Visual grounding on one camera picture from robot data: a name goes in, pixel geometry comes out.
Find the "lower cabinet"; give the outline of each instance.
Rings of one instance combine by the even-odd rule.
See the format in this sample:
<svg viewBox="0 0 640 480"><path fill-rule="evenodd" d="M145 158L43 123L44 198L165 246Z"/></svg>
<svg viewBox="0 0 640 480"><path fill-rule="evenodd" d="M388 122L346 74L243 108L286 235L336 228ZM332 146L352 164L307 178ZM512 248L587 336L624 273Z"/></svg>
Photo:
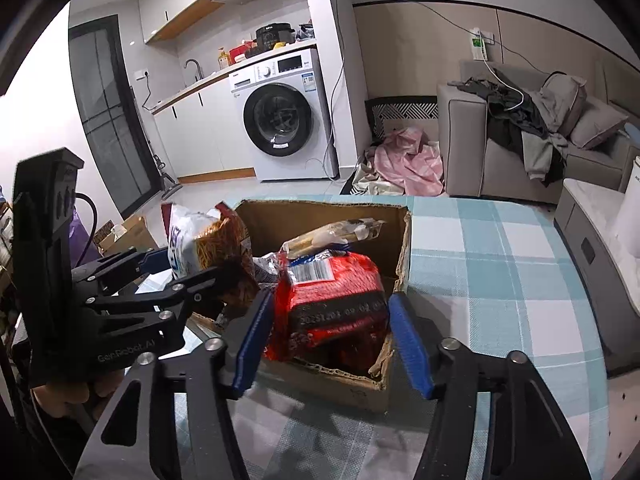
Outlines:
<svg viewBox="0 0 640 480"><path fill-rule="evenodd" d="M227 79L180 99L154 119L178 177L252 166Z"/></svg>

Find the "checkered tablecloth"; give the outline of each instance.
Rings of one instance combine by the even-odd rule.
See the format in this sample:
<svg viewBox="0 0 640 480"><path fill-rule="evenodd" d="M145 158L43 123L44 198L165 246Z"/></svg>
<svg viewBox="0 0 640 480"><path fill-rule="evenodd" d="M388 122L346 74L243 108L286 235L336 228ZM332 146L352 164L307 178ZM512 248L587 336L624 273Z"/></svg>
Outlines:
<svg viewBox="0 0 640 480"><path fill-rule="evenodd" d="M607 447L602 350L580 278L553 225L535 209L487 200L278 197L393 203L413 213L408 295L418 313L474 351L526 352L567 417L591 475L600 480ZM199 340L190 335L187 347ZM230 402L238 443L253 479L407 479L424 449L434 404L414 392L394 363L390 409L372 415L287 390L259 376ZM184 477L191 464L184 397L176 422ZM467 478L482 476L488 395L478 399Z"/></svg>

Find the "sofa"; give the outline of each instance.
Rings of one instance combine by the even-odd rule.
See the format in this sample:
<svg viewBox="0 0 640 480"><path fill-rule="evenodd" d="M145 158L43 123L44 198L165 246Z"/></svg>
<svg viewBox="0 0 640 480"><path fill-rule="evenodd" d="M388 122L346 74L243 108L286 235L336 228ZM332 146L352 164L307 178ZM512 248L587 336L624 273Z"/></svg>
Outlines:
<svg viewBox="0 0 640 480"><path fill-rule="evenodd" d="M546 74L533 69L493 62L489 65L520 88L537 90L546 80ZM595 97L624 112L629 122L640 126L640 110L636 113L632 110L640 107L635 99L640 76L620 74L619 67L604 64L598 64L596 72ZM482 61L460 62L460 81L472 76L495 82ZM557 204L562 181L545 187L539 180L530 180L518 155L487 138L486 118L487 106L483 99L455 86L438 86L438 130L446 192L450 196ZM569 142L564 176L624 192L637 155L640 155L640 142L633 142L621 132L592 150L580 149Z"/></svg>

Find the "barcode label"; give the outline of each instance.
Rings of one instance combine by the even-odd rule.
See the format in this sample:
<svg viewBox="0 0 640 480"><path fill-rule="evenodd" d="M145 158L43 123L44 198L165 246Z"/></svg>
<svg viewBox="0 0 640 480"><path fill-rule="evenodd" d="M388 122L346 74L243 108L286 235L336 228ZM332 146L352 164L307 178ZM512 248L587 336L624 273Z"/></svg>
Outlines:
<svg viewBox="0 0 640 480"><path fill-rule="evenodd" d="M334 272L331 270L329 260L319 260L289 267L289 278L293 285L312 282L331 282L334 280Z"/></svg>

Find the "washing machine drum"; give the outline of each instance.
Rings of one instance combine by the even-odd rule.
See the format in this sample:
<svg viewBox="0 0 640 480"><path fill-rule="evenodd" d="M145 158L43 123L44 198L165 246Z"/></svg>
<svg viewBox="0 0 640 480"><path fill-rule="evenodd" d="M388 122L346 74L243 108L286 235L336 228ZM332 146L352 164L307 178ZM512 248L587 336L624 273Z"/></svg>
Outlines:
<svg viewBox="0 0 640 480"><path fill-rule="evenodd" d="M291 155L311 136L311 108L295 88L270 83L249 95L244 105L244 127L263 152L273 156Z"/></svg>

